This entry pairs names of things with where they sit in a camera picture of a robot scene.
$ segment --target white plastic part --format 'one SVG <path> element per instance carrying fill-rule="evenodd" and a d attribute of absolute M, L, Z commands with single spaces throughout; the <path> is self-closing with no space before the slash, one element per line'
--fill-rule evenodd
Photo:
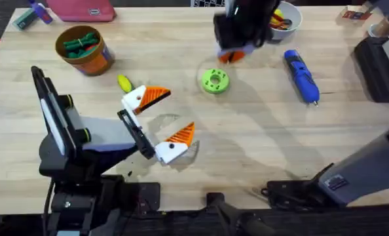
<path fill-rule="evenodd" d="M 139 107 L 141 104 L 143 95 L 145 94 L 145 91 L 147 90 L 147 87 L 145 85 L 141 85 L 138 88 L 135 88 L 131 92 L 129 92 L 126 95 L 123 95 L 122 98 L 122 104 L 125 103 L 128 104 L 128 107 L 131 109 L 132 113 L 133 111 Z"/>
<path fill-rule="evenodd" d="M 55 121 L 53 120 L 53 116 L 49 111 L 48 104 L 46 103 L 45 99 L 41 99 L 40 104 L 43 110 L 43 115 L 45 115 L 46 121 L 48 122 L 53 139 L 55 139 L 56 145 L 58 146 L 60 153 L 62 155 L 65 155 L 65 144 L 61 138 L 60 131 L 58 130 L 58 127 L 56 126 Z"/>
<path fill-rule="evenodd" d="M 129 116 L 130 116 L 130 118 L 134 121 L 135 125 L 136 125 L 138 128 L 142 129 L 141 125 L 139 124 L 138 119 L 136 119 L 136 115 L 135 115 L 135 113 L 134 113 L 134 110 L 133 110 L 133 109 L 126 103 L 126 101 L 124 101 L 124 100 L 122 100 L 122 105 L 123 105 L 123 108 L 124 108 L 126 111 L 128 111 Z M 127 117 L 125 117 L 124 120 L 125 120 L 128 124 L 130 124 L 130 122 L 129 122 L 128 120 L 126 120 L 126 119 L 127 119 Z"/>
<path fill-rule="evenodd" d="M 155 146 L 157 159 L 166 164 L 170 163 L 188 150 L 186 144 L 175 142 L 161 142 Z"/>

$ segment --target wooden table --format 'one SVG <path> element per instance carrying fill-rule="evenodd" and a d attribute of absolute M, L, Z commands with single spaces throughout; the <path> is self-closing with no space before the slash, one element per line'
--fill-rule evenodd
<path fill-rule="evenodd" d="M 307 179 L 338 162 L 389 127 L 389 104 L 369 101 L 352 51 L 364 25 L 339 20 L 342 7 L 301 7 L 293 37 L 267 44 L 233 66 L 216 62 L 213 8 L 117 9 L 97 28 L 116 62 L 105 74 L 85 77 L 55 52 L 57 36 L 76 23 L 55 18 L 25 32 L 8 25 L 0 42 L 0 214 L 42 212 L 49 179 L 39 174 L 38 147 L 46 135 L 30 67 L 39 66 L 61 94 L 72 94 L 82 115 L 117 119 L 123 95 L 117 75 L 135 85 L 158 85 L 172 95 L 139 119 L 161 140 L 195 122 L 195 148 L 170 166 L 140 154 L 111 169 L 129 181 L 160 182 L 161 209 L 196 209 L 203 196 L 222 191 L 236 207 L 267 208 L 253 189 L 268 180 Z M 25 9 L 16 9 L 13 17 Z M 321 91 L 320 106 L 306 106 L 295 92 L 283 52 L 298 49 Z M 228 92 L 214 96 L 198 86 L 208 68 L 231 77 Z M 389 190 L 353 205 L 389 203 Z"/>

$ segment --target cable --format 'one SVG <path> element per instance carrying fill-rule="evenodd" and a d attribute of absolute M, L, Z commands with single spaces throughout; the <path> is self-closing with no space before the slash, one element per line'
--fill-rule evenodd
<path fill-rule="evenodd" d="M 48 234 L 48 231 L 46 228 L 47 216 L 48 216 L 48 211 L 49 211 L 50 197 L 52 196 L 54 184 L 55 184 L 55 181 L 53 179 L 51 179 L 50 184 L 49 184 L 49 188 L 48 188 L 48 193 L 46 195 L 45 207 L 43 208 L 43 215 L 42 215 L 43 236 L 47 236 L 47 234 Z"/>

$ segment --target black mount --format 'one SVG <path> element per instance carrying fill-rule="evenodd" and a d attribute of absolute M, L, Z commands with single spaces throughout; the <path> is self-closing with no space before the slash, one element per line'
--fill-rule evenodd
<path fill-rule="evenodd" d="M 104 227 L 102 235 L 113 235 L 114 225 L 121 212 L 158 210 L 160 185 L 158 183 L 124 183 L 123 176 L 105 175 L 98 181 L 75 185 L 56 182 L 52 214 L 48 222 L 50 236 L 59 231 L 90 231 Z"/>
<path fill-rule="evenodd" d="M 100 235 L 113 235 L 115 222 L 122 212 L 133 212 L 136 208 L 140 212 L 158 210 L 159 183 L 125 183 L 121 175 L 101 175 L 105 165 L 123 161 L 136 150 L 135 146 L 107 153 L 84 152 L 88 161 L 88 165 L 84 165 L 83 158 L 78 163 L 62 156 L 52 136 L 46 136 L 39 153 L 42 159 L 40 171 L 52 176 L 55 186 L 47 226 L 49 235 L 55 236 L 63 230 L 89 235 L 100 227 L 103 228 L 99 229 Z"/>
<path fill-rule="evenodd" d="M 325 167 L 311 180 L 269 181 L 261 194 L 269 200 L 271 208 L 278 210 L 309 212 L 338 208 L 339 205 L 318 187 L 321 175 L 333 165 Z"/>
<path fill-rule="evenodd" d="M 222 193 L 208 193 L 207 207 L 215 207 L 227 236 L 293 236 L 288 231 L 276 231 L 249 210 L 238 210 L 225 202 Z"/>
<path fill-rule="evenodd" d="M 126 111 L 120 119 L 134 138 L 135 145 L 115 151 L 95 151 L 83 148 L 91 141 L 91 130 L 76 130 L 67 112 L 74 107 L 70 95 L 58 95 L 50 78 L 35 66 L 31 68 L 48 135 L 39 148 L 39 172 L 51 179 L 43 213 L 44 236 L 59 231 L 79 231 L 79 235 L 112 235 L 106 228 L 115 225 L 121 212 L 156 211 L 160 204 L 159 183 L 124 182 L 121 175 L 102 175 L 106 170 L 141 151 L 147 159 L 154 148 Z M 50 196 L 52 214 L 47 220 Z"/>

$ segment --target yellow object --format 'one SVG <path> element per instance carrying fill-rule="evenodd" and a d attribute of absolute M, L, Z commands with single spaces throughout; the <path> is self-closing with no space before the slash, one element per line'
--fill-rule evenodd
<path fill-rule="evenodd" d="M 282 13 L 282 11 L 281 10 L 279 10 L 279 9 L 276 9 L 275 11 L 274 11 L 274 13 L 273 14 L 275 14 L 275 15 L 277 15 L 277 16 L 280 16 L 280 17 L 284 17 L 284 14 Z M 274 17 L 272 17 L 271 19 L 270 19 L 270 23 L 271 24 L 279 24 L 280 22 L 277 20 L 277 19 L 275 19 Z"/>
<path fill-rule="evenodd" d="M 130 92 L 135 89 L 130 80 L 124 75 L 118 75 L 117 82 L 119 83 L 122 90 L 125 92 Z"/>

